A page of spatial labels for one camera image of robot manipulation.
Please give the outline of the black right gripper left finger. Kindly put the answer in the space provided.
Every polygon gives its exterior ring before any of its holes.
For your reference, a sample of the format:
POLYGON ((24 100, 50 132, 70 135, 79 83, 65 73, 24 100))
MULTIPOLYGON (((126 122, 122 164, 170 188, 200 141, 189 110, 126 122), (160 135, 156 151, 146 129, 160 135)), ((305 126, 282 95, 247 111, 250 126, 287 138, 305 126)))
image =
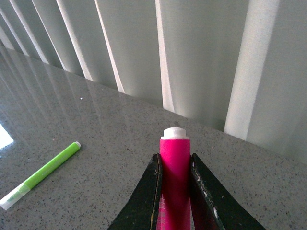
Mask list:
POLYGON ((158 223, 163 167, 154 154, 128 202, 109 225, 109 230, 155 230, 158 223))

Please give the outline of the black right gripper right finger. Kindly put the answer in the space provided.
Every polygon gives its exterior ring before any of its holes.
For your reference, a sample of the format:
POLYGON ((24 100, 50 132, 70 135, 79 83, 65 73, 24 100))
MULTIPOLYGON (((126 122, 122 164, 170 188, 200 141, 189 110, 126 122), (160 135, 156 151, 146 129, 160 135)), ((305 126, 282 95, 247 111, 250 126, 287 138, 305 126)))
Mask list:
POLYGON ((190 204, 196 230, 263 230, 197 154, 190 158, 190 204))

